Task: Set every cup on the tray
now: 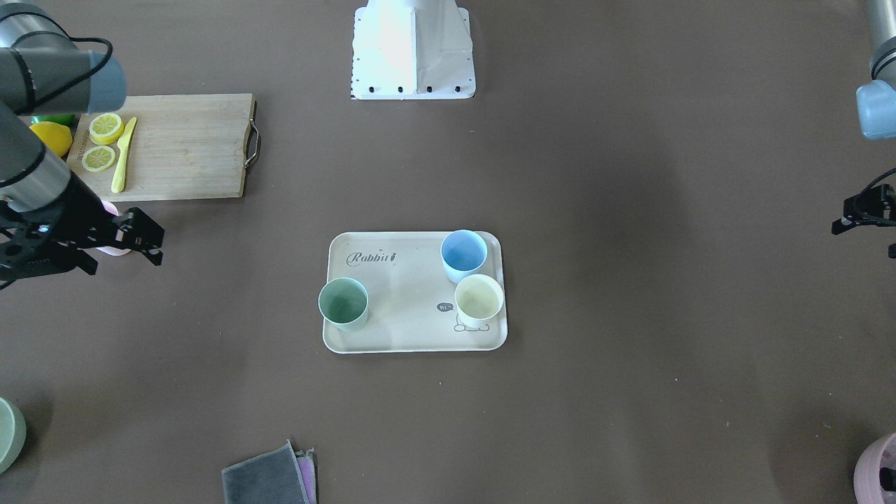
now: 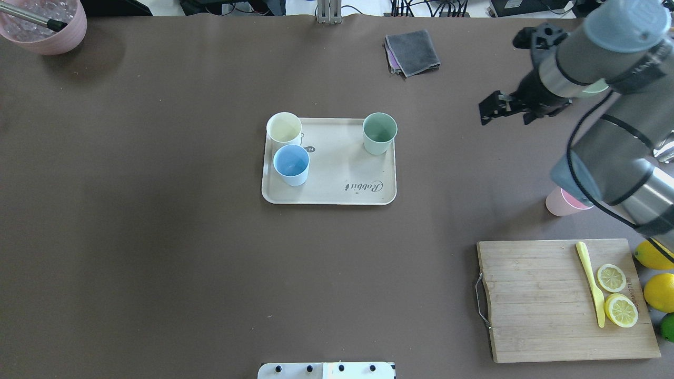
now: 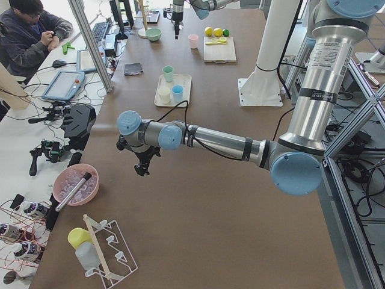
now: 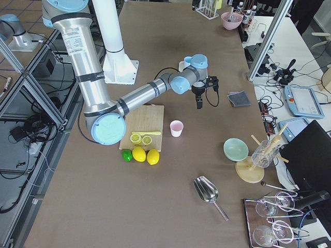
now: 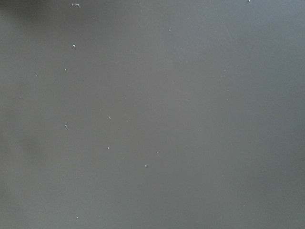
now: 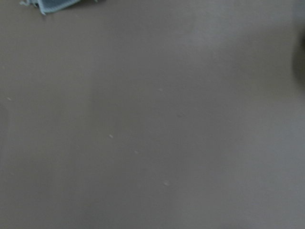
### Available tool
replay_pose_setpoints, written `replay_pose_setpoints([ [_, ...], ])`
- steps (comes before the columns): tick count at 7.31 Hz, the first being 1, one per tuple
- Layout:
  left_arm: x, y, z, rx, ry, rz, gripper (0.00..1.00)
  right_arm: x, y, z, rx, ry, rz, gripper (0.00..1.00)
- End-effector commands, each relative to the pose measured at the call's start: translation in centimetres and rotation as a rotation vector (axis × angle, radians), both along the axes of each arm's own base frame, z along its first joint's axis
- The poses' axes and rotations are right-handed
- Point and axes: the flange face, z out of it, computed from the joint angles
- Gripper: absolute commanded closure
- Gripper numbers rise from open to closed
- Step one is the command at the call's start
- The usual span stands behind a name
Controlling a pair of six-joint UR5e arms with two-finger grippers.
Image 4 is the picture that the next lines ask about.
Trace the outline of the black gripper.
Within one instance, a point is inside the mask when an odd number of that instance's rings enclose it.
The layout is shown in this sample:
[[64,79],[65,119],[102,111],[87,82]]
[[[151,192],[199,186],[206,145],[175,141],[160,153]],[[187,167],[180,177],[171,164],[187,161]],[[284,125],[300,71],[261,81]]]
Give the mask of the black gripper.
[[205,80],[198,81],[192,85],[191,90],[195,94],[195,100],[198,110],[203,107],[202,94],[205,93],[208,88],[212,87],[214,92],[218,94],[218,82],[219,80],[216,76],[208,76]]

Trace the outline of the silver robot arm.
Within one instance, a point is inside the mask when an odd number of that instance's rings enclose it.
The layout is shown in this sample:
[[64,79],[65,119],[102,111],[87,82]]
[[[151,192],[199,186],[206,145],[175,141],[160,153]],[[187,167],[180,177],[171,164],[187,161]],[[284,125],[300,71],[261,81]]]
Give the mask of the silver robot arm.
[[99,144],[113,145],[124,137],[124,117],[130,111],[168,90],[183,94],[207,80],[207,57],[196,54],[183,71],[165,73],[112,100],[107,85],[133,84],[138,69],[138,62],[125,53],[115,2],[93,1],[106,50],[104,63],[99,60],[92,38],[92,17],[87,1],[43,1],[42,7],[44,24],[62,35],[85,101],[86,126]]

